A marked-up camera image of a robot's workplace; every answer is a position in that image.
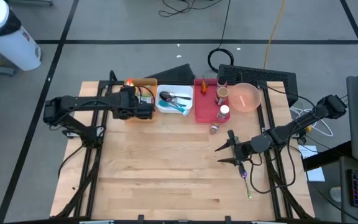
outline red container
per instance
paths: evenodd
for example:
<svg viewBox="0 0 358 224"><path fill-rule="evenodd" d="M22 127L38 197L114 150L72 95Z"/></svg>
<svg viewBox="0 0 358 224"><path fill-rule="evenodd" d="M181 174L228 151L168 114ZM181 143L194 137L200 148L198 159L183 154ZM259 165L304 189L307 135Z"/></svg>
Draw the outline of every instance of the red container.
<svg viewBox="0 0 358 224"><path fill-rule="evenodd" d="M196 122L198 123L225 123L230 119L230 112L225 119L216 119L219 109L222 105L229 106L229 99L226 99L222 105L217 105L215 102L216 97L216 83L218 82L217 78L205 78L206 83L208 84L208 89L203 95L201 93L201 82L204 78L196 78L194 80L194 106L195 106L195 115Z"/></svg>

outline spoon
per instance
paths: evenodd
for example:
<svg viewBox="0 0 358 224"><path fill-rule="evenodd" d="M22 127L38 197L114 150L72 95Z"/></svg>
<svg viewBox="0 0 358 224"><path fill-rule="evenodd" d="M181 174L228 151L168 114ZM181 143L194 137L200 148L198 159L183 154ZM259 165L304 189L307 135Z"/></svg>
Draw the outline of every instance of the spoon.
<svg viewBox="0 0 358 224"><path fill-rule="evenodd" d="M173 93L169 93L167 91L162 91L160 92L160 96L161 99L165 100L165 101L171 101L172 98L181 98L184 100L191 100L191 97L187 97L187 96L175 96Z"/></svg>
<svg viewBox="0 0 358 224"><path fill-rule="evenodd" d="M186 105L178 103L176 98L167 98L167 99L162 99L162 100L166 101L166 102L170 102L171 104L176 105L176 106L186 107Z"/></svg>
<svg viewBox="0 0 358 224"><path fill-rule="evenodd" d="M175 105L171 105L170 103L168 103L168 102L166 102L166 101L163 101L163 100L160 100L159 101L159 105L160 106L163 106L163 107L171 107L171 108L174 108L174 109L176 109L176 110L178 110L178 111L180 111L183 115L188 115L188 111L187 110L185 110L185 109L183 109L183 108L181 108L181 107L178 107L178 106L175 106Z"/></svg>

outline orange bowl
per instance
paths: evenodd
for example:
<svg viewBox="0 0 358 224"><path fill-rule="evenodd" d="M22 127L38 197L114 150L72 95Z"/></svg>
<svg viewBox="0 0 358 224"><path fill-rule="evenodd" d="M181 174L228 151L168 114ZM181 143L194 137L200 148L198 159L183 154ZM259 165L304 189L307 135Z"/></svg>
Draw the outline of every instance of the orange bowl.
<svg viewBox="0 0 358 224"><path fill-rule="evenodd" d="M229 89L230 105L240 112L251 112L260 105L259 90L248 83L238 83Z"/></svg>

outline wooden table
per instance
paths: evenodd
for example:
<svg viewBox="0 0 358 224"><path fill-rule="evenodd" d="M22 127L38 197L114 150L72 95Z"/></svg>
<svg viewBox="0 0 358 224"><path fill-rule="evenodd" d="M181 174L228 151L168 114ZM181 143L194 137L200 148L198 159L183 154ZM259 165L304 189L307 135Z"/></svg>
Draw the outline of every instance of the wooden table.
<svg viewBox="0 0 358 224"><path fill-rule="evenodd" d="M282 82L268 85L284 91ZM98 82L83 82L80 96L96 95L97 87ZM118 90L119 86L114 86L113 91ZM272 90L269 95L275 124L290 122L286 96ZM268 127L264 102L262 107ZM271 194L258 194L252 189L253 198L248 199L238 169L217 162L232 157L230 150L214 152L225 143L227 130L233 129L240 141L260 134L256 110L231 112L231 119L215 135L209 134L210 124L195 123L194 109L187 117L157 111L154 123L125 122L112 119L109 113L92 219L136 220L143 214L146 220L223 220L226 215L233 220L274 220ZM76 112L75 118L90 125L92 113ZM69 139L65 157L80 144L79 139ZM296 141L291 145L298 147ZM314 216L299 152L291 149L291 154L296 182L289 189L305 211ZM78 188L84 156L85 150L63 167L51 215L60 212ZM260 162L258 156L252 159ZM293 171L286 149L282 151L282 160L287 182L291 182ZM250 171L249 162L244 165ZM255 167L253 183L259 190L269 189L265 164ZM281 191L277 193L285 217ZM85 214L87 199L88 192L81 214Z"/></svg>

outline small bottle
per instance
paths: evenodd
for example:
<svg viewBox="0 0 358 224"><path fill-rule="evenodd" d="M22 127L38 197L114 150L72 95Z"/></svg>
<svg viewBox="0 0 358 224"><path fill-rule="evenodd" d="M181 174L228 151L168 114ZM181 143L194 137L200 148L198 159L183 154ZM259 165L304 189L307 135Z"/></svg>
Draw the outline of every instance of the small bottle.
<svg viewBox="0 0 358 224"><path fill-rule="evenodd" d="M216 90L215 91L218 91L219 88L221 87L226 87L226 84L227 84L227 78L226 77L219 77L218 78L218 82L216 83Z"/></svg>
<svg viewBox="0 0 358 224"><path fill-rule="evenodd" d="M216 119L224 119L230 112L230 108L228 105L222 105L219 109L218 115L216 115Z"/></svg>
<svg viewBox="0 0 358 224"><path fill-rule="evenodd" d="M218 105L222 105L229 95L229 90L226 87L221 87L216 92L215 102Z"/></svg>
<svg viewBox="0 0 358 224"><path fill-rule="evenodd" d="M216 123L216 122L213 122L213 123L211 124L211 128L209 129L209 133L210 133L210 134L216 134L217 131L218 131L218 129L219 129L219 124Z"/></svg>

